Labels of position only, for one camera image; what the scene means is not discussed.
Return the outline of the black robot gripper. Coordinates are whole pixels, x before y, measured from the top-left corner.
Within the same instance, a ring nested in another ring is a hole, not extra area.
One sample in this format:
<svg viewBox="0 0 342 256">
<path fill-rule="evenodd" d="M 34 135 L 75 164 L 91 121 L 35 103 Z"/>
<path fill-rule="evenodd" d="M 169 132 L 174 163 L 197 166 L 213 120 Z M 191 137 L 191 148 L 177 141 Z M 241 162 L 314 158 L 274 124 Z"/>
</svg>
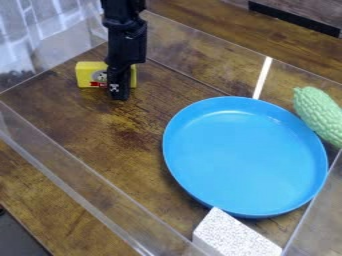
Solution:
<svg viewBox="0 0 342 256">
<path fill-rule="evenodd" d="M 146 0 L 100 0 L 100 4 L 108 29 L 107 89 L 114 100 L 126 101 L 131 88 L 127 66 L 146 61 L 147 21 L 141 18 Z"/>
</svg>

